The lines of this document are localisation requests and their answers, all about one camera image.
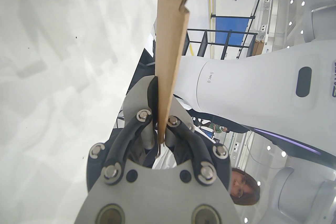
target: screw head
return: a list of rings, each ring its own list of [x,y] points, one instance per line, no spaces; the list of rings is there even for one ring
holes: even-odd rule
[[[146,119],[147,118],[147,116],[148,116],[148,113],[147,113],[147,111],[142,111],[142,112],[140,112],[140,114],[139,114],[139,117],[141,118],[141,119]]]
[[[227,153],[223,146],[217,146],[216,152],[220,156],[225,156]]]
[[[105,149],[105,145],[103,143],[97,143],[93,145],[89,152],[90,158],[97,159],[99,153],[104,149]]]
[[[175,116],[169,117],[169,122],[173,125],[177,124],[177,118]]]
[[[207,180],[210,180],[213,177],[213,170],[210,166],[204,166],[201,168],[201,175]]]
[[[97,146],[95,146],[93,149],[92,149],[92,153],[94,154],[94,155],[98,155],[99,154],[99,152],[101,151],[101,147],[99,146],[99,145],[97,145]]]
[[[190,131],[192,131],[192,132],[195,131],[195,128],[194,128],[193,124],[189,123],[189,124],[187,125],[187,127],[188,127],[188,129],[189,129]]]
[[[105,168],[104,176],[106,179],[112,179],[116,177],[118,174],[118,170],[114,165],[109,165]]]

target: white robot body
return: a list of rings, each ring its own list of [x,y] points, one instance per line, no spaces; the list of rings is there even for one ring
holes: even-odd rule
[[[185,68],[187,72],[179,72],[175,94],[194,110],[336,156],[336,40],[240,60],[182,57],[180,69]]]

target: nfc logo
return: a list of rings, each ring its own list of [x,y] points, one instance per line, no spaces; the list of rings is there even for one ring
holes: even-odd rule
[[[208,80],[207,80],[208,83],[211,83],[212,75],[213,75],[213,72],[210,72],[210,76],[209,76],[209,78],[208,78]]]

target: cardboard piece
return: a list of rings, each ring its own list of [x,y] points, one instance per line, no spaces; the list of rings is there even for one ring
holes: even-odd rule
[[[158,0],[155,75],[159,85],[158,143],[164,142],[189,11],[187,0]]]

